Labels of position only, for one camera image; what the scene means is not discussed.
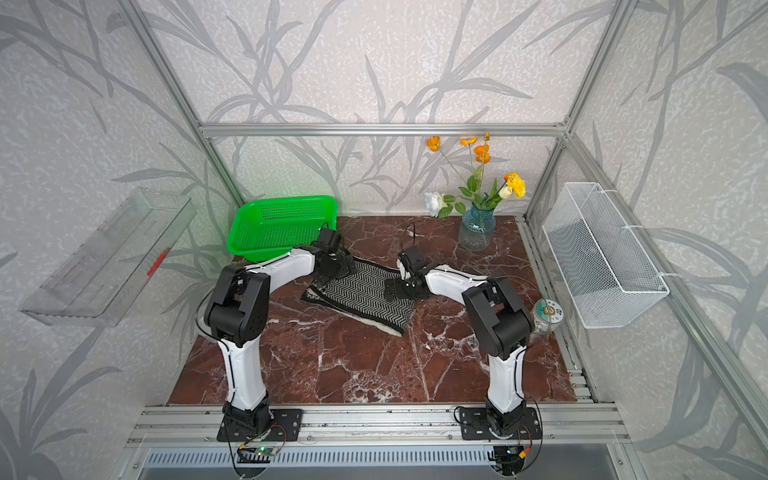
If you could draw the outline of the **black white patterned scarf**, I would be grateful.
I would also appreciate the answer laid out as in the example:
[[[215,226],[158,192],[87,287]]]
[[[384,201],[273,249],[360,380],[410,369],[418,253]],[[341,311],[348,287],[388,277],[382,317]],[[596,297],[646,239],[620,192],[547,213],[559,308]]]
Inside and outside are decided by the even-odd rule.
[[[329,308],[396,337],[402,337],[411,323],[415,302],[408,298],[388,300],[388,280],[400,280],[401,274],[377,263],[354,257],[355,272],[324,286],[313,282],[300,299]]]

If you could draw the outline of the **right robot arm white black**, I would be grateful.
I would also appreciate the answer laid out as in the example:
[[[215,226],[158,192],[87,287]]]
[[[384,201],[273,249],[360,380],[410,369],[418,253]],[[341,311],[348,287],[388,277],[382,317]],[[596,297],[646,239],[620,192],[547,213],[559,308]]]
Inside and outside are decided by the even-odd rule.
[[[400,277],[385,282],[387,300],[442,296],[464,306],[479,349],[488,356],[485,413],[491,434],[500,439],[517,433],[539,438],[538,411],[527,405],[523,388],[534,321],[512,283],[430,263],[416,246],[399,254],[397,267]]]

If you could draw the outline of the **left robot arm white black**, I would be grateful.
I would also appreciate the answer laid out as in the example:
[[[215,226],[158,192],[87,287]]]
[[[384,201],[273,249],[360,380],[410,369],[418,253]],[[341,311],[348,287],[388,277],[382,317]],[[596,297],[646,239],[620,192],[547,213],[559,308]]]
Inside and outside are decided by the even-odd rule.
[[[260,339],[269,316],[270,295],[294,280],[321,282],[354,272],[342,235],[323,227],[309,245],[299,245],[265,262],[225,267],[212,289],[203,320],[225,362],[229,397],[218,440],[253,438],[273,424],[261,371]]]

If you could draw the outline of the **green plastic basket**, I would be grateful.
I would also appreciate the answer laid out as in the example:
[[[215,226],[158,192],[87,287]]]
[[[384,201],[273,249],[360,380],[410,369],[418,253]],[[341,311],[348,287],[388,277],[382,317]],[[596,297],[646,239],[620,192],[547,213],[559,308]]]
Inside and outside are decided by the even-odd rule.
[[[338,203],[317,195],[257,200],[236,213],[228,251],[254,263],[271,260],[299,245],[309,245],[322,228],[336,229]]]

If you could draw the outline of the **blue glass vase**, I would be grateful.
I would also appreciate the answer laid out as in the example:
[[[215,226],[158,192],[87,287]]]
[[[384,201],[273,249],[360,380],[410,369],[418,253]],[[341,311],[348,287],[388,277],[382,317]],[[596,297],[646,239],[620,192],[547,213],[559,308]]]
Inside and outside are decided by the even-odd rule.
[[[472,206],[463,216],[458,241],[470,251],[483,251],[491,243],[496,228],[493,210]]]

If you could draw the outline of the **artificial flowers bouquet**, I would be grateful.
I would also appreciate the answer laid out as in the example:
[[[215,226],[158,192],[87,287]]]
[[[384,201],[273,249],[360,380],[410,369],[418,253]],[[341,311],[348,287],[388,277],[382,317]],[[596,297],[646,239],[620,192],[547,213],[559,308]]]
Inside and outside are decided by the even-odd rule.
[[[490,163],[490,133],[478,137],[466,137],[459,144],[466,147],[471,160],[478,163],[474,171],[464,179],[457,195],[427,192],[425,206],[431,217],[443,219],[456,212],[466,214],[470,208],[494,211],[506,200],[521,200],[527,196],[527,183],[518,172],[506,174],[502,180],[493,179],[489,189],[484,188],[486,166]]]

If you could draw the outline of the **small tin can right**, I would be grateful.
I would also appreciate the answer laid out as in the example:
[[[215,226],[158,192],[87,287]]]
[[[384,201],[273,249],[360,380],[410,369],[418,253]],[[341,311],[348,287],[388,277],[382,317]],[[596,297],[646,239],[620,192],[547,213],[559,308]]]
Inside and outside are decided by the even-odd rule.
[[[551,299],[538,300],[531,313],[534,320],[533,332],[541,337],[552,333],[564,320],[563,308]]]

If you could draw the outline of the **red item in tray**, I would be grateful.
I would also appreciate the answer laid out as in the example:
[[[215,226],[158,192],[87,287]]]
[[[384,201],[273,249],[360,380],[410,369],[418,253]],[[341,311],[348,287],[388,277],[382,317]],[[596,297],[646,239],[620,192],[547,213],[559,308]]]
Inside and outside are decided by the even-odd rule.
[[[170,251],[171,251],[170,248],[166,248],[157,256],[157,258],[154,260],[154,262],[152,263],[152,265],[150,266],[149,270],[146,273],[146,275],[149,278],[151,278],[155,274],[155,272],[160,268],[160,266],[162,265],[163,261],[165,260],[167,255],[170,253]]]

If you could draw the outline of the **left circuit board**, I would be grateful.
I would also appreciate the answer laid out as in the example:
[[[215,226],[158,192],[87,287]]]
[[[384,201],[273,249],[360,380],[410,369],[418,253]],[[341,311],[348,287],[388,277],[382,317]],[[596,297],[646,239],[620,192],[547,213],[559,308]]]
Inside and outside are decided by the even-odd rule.
[[[237,461],[241,464],[268,464],[279,455],[281,450],[281,446],[243,444],[236,450]]]

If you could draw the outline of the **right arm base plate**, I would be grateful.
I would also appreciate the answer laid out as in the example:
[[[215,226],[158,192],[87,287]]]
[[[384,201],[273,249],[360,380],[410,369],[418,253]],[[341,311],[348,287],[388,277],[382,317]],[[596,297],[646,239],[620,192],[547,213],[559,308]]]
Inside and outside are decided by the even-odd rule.
[[[463,407],[456,410],[456,418],[461,429],[463,440],[541,440],[543,437],[542,421],[538,411],[533,407],[525,407],[516,423],[508,433],[494,433],[488,420],[485,407]]]

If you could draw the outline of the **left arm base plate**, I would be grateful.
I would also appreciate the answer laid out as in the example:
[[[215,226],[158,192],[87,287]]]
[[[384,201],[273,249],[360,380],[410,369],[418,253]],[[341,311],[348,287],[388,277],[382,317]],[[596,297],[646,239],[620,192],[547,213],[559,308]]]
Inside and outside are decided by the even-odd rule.
[[[257,440],[295,442],[298,440],[303,413],[302,409],[286,408],[255,411],[227,409],[216,440],[232,444]]]

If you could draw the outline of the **clear plastic wall tray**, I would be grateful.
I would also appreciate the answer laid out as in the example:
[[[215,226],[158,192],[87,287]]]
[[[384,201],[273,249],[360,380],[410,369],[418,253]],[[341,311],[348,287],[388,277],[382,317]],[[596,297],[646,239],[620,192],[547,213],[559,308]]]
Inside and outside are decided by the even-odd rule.
[[[49,326],[116,326],[195,215],[188,196],[134,190],[19,311]]]

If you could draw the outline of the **aluminium front rail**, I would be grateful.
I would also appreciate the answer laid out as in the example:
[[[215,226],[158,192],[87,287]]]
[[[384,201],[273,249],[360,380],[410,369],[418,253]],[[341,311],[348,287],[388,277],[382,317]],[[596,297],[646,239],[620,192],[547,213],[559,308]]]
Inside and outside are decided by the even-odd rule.
[[[295,446],[457,445],[461,429],[453,404],[304,405]],[[610,403],[544,403],[537,408],[544,444],[629,443],[618,408]],[[215,446],[221,409],[191,405],[148,407],[126,445]]]

